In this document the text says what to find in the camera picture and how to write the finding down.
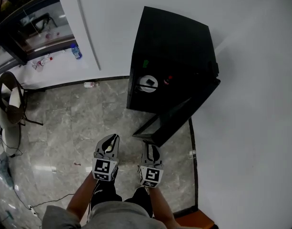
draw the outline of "chair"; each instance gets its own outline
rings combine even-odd
[[[45,29],[45,26],[50,21],[52,21],[52,23],[54,24],[55,27],[58,27],[57,24],[55,23],[55,20],[50,16],[50,14],[45,13],[45,14],[33,19],[28,24],[26,24],[24,26],[20,26],[19,28],[17,28],[17,30],[19,30],[23,34],[25,39],[28,39],[34,35],[37,35],[37,33],[41,33]],[[37,24],[39,22],[42,22],[41,27],[37,26]]]
[[[11,91],[8,104],[2,97],[3,85],[5,85]],[[21,124],[21,120],[25,120],[30,123],[43,125],[43,123],[29,120],[25,114],[27,107],[27,93],[29,91],[32,90],[24,89],[17,81],[13,73],[6,71],[0,76],[0,108],[6,113],[6,116],[10,123]]]
[[[8,120],[6,112],[0,108],[0,126],[2,130],[2,145],[4,150],[9,156],[17,152],[17,147],[20,144],[20,126],[19,124],[12,124]]]

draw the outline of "plastic bottle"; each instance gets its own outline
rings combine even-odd
[[[98,83],[95,83],[95,82],[85,82],[84,83],[84,87],[85,88],[93,88],[93,87],[96,87],[98,86]]]
[[[49,57],[49,58],[41,59],[37,63],[41,66],[44,66],[47,62],[49,62],[51,60],[52,60],[52,57]]]
[[[74,54],[75,58],[76,59],[81,59],[82,58],[82,54],[79,50],[79,47],[75,44],[75,43],[72,43],[71,44],[71,52]]]
[[[39,62],[34,61],[31,65],[37,72],[41,72],[43,70],[43,66],[39,64]]]

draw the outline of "marble floor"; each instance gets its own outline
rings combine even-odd
[[[137,165],[141,141],[131,135],[153,114],[126,109],[128,80],[83,84],[34,93],[28,100],[27,117],[44,126],[26,123],[21,128],[23,155],[10,159],[17,194],[26,205],[57,200],[74,193],[91,170],[94,148],[103,137],[120,138],[117,193],[125,200],[139,186]],[[188,122],[162,146],[164,175],[160,188],[173,212],[194,205],[194,174]],[[42,218],[47,205],[66,208],[72,196],[35,208]],[[6,228],[39,228],[32,215],[0,178],[0,219],[9,210],[14,220]],[[81,224],[86,222],[86,215]]]

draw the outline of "black cabinet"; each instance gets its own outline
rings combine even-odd
[[[220,83],[218,73],[208,26],[144,7],[132,54],[127,108],[157,115],[134,136],[161,146],[212,94]]]

